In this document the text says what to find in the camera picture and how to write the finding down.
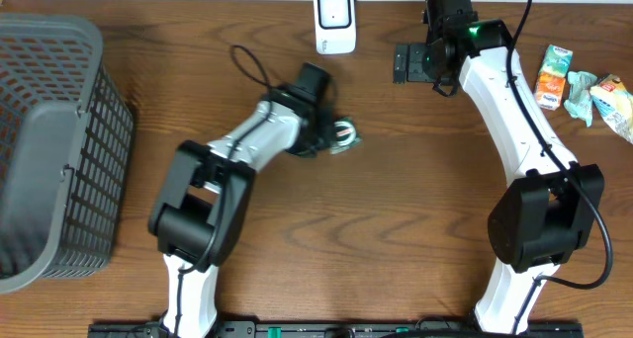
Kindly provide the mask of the yellow snack bag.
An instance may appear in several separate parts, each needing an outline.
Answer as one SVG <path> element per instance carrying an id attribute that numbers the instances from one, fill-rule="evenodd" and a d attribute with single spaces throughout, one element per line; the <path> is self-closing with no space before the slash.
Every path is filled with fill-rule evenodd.
<path id="1" fill-rule="evenodd" d="M 589 88 L 593 103 L 605 123 L 619 136 L 632 142 L 632 94 L 619 76 L 608 74 Z"/>

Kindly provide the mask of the teal tissue pack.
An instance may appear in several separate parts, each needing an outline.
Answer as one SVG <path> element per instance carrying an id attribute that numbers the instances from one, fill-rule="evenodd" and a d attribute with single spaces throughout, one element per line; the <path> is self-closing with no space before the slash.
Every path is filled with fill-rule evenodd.
<path id="1" fill-rule="evenodd" d="M 539 72 L 565 78 L 569 72 L 572 59 L 573 52 L 571 50 L 550 44 L 545 51 Z"/>

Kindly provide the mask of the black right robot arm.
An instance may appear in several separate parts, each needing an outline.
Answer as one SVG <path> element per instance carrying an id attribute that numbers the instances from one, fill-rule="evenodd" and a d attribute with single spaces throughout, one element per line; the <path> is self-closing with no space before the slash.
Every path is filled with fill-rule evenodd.
<path id="1" fill-rule="evenodd" d="M 421 324 L 422 337 L 579 337 L 577 322 L 529 318 L 546 284 L 604 228 L 604 178 L 555 134 L 522 73 L 518 33 L 483 20 L 471 0 L 425 0 L 422 43 L 401 45 L 394 80 L 428 83 L 439 95 L 466 93 L 496 146 L 506 181 L 488 218 L 496 261 L 483 296 L 462 324 Z"/>

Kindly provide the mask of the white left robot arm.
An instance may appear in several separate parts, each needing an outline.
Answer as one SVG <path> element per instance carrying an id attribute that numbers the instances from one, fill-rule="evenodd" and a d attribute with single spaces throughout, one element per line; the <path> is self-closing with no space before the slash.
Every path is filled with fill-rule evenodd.
<path id="1" fill-rule="evenodd" d="M 256 175 L 282 152 L 327 148 L 331 123 L 323 90 L 284 84 L 222 138 L 177 147 L 148 222 L 169 277 L 165 336 L 211 332 L 219 268 L 241 233 Z"/>

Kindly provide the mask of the orange tissue pack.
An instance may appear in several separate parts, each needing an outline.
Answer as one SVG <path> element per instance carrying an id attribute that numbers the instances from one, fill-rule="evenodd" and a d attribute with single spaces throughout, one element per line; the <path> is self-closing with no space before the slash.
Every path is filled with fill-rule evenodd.
<path id="1" fill-rule="evenodd" d="M 557 110 L 562 103 L 565 85 L 566 79 L 564 77 L 540 72 L 534 91 L 536 103 L 543 109 Z"/>

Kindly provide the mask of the mint green wipes pack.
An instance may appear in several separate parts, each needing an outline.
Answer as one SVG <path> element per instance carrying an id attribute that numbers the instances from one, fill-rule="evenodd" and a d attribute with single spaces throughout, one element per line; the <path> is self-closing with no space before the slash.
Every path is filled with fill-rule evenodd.
<path id="1" fill-rule="evenodd" d="M 570 71 L 568 99 L 563 106 L 573 119 L 582 120 L 587 127 L 592 125 L 592 99 L 589 89 L 595 85 L 597 77 L 585 71 Z"/>

